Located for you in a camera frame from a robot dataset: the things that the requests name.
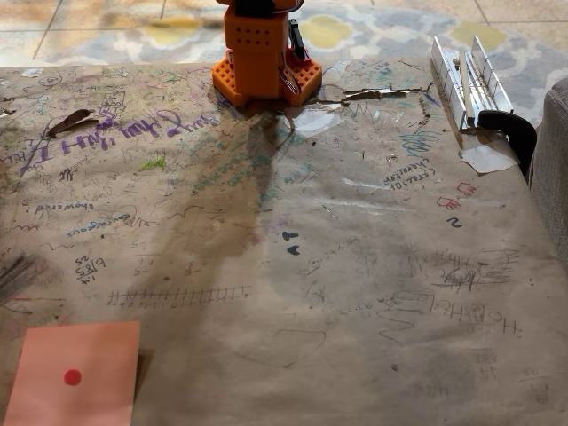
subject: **red drawing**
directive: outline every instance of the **red drawing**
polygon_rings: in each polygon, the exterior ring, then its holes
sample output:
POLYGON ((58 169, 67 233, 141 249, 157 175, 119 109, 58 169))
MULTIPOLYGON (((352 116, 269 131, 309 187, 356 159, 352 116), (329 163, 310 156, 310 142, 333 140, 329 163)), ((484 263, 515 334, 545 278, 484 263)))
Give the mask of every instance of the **red drawing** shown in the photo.
POLYGON ((463 193, 465 196, 469 197, 473 195, 473 193, 477 190, 475 186, 472 184, 468 184, 467 182, 461 182, 456 188, 459 192, 463 193))
POLYGON ((445 207, 448 210, 453 210, 460 207, 461 204, 458 201, 453 200, 451 198, 440 197, 438 198, 438 206, 445 207))

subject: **orange robot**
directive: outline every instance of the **orange robot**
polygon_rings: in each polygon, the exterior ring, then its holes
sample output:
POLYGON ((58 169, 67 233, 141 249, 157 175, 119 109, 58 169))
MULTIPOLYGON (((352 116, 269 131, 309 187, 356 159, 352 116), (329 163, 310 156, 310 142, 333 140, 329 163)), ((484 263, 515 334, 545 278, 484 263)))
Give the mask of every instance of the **orange robot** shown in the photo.
POLYGON ((304 0, 217 0, 225 13, 225 57, 213 68, 213 85, 236 107, 251 99, 284 98, 301 106, 321 85, 321 67, 307 54, 288 13, 304 0))

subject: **patterned rug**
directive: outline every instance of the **patterned rug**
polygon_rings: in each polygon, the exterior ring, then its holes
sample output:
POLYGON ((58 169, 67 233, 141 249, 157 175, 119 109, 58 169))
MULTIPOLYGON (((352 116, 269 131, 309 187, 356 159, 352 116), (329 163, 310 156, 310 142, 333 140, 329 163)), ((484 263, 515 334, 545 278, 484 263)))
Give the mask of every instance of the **patterned rug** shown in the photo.
MULTIPOLYGON (((50 58, 59 65, 213 62, 225 52, 224 6, 156 21, 144 28, 103 34, 50 58)), ((443 48, 470 48, 478 35, 515 112, 540 122, 545 93, 568 76, 568 55, 496 28, 444 15, 365 5, 309 5, 291 14, 300 22, 315 59, 430 56, 438 36, 443 48)))

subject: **silver metal frame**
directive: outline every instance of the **silver metal frame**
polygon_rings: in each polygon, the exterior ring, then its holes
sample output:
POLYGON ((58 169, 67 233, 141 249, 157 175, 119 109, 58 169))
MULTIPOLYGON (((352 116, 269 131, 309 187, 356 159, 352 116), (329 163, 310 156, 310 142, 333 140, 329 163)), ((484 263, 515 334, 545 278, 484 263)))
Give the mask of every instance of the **silver metal frame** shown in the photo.
MULTIPOLYGON (((480 111, 497 110, 513 113, 513 106, 495 71, 485 54, 477 36, 473 39, 471 51, 465 52, 468 66, 468 84, 471 92, 471 103, 475 112, 474 127, 480 111)), ((438 73, 450 109, 454 115, 455 124, 460 130, 466 130, 469 125, 466 120, 466 108, 463 102, 463 87, 460 73, 455 67, 459 63, 458 51, 442 51, 439 40, 434 37, 432 45, 432 61, 438 73)))

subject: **gray couch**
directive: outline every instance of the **gray couch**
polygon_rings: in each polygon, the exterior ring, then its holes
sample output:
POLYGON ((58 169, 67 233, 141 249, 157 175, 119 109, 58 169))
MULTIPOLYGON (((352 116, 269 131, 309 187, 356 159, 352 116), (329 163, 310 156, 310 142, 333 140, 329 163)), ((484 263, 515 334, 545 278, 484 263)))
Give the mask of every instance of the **gray couch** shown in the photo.
POLYGON ((544 99, 529 186, 568 271, 568 78, 553 86, 544 99))

